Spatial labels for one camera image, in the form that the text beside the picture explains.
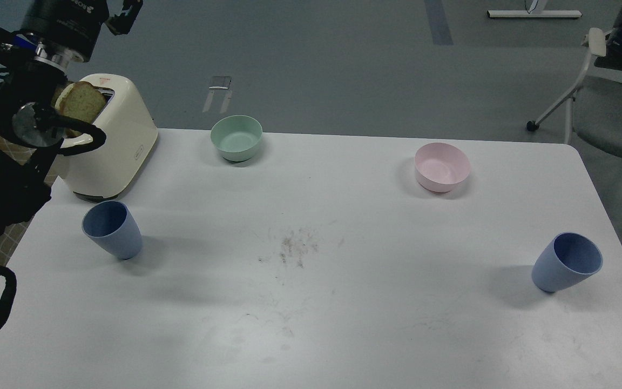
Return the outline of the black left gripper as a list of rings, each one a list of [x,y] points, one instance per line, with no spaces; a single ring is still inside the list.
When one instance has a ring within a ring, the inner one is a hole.
[[[74,52],[77,62],[88,62],[102,24],[114,36],[127,35],[144,2],[123,1],[123,9],[109,17],[106,1],[34,1],[20,31]]]

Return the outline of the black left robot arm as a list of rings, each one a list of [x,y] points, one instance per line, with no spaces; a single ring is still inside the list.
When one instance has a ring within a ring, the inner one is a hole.
[[[98,149],[106,133],[55,109],[71,62],[88,62],[104,25],[128,34],[143,6],[124,1],[34,1],[19,30],[0,28],[0,236],[50,199],[45,177],[58,155]]]

